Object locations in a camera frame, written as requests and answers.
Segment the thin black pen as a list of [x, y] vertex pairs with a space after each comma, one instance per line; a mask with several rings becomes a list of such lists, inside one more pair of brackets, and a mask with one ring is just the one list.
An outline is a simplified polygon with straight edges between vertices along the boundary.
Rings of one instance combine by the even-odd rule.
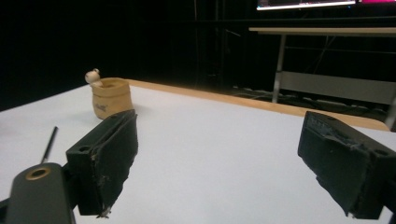
[[53, 147], [53, 144], [54, 144], [54, 141], [55, 141], [56, 136], [57, 136], [58, 130], [59, 130], [59, 128], [57, 126], [54, 126], [54, 128], [52, 130], [52, 133], [51, 133], [51, 136], [49, 138], [49, 142], [47, 144], [47, 147], [46, 147], [46, 149], [44, 151], [44, 154], [43, 154], [43, 157], [42, 157], [40, 163], [45, 163], [45, 162], [48, 161], [48, 159], [50, 157], [50, 153], [51, 153], [52, 147]]

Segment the grey metal-legged table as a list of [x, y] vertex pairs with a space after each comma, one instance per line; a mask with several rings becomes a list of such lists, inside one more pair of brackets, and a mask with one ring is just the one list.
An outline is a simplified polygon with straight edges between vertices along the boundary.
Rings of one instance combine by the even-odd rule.
[[272, 101], [282, 91], [385, 105], [385, 124], [396, 128], [396, 49], [373, 49], [396, 40], [396, 27], [296, 28], [251, 27], [260, 35], [278, 35]]

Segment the tan sack-shaped pen holder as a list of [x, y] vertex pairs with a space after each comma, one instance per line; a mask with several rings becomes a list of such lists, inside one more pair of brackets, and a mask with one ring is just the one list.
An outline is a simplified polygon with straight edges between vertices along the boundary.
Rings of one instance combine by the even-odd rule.
[[85, 80], [92, 88], [92, 107], [99, 119], [133, 109], [129, 82], [119, 77], [100, 77], [97, 68], [85, 74]]

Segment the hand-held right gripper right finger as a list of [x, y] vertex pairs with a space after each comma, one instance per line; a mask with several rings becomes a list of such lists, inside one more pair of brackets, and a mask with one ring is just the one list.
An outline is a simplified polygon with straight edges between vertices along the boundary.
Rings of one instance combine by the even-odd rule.
[[396, 219], [396, 152], [339, 119], [307, 112], [298, 156], [346, 215]]

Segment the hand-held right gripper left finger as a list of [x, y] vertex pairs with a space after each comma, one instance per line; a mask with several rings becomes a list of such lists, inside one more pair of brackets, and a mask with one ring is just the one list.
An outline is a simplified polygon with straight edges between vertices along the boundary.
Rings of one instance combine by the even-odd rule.
[[119, 198], [138, 152], [136, 119], [134, 110], [111, 115], [66, 151], [66, 183], [81, 215], [106, 217]]

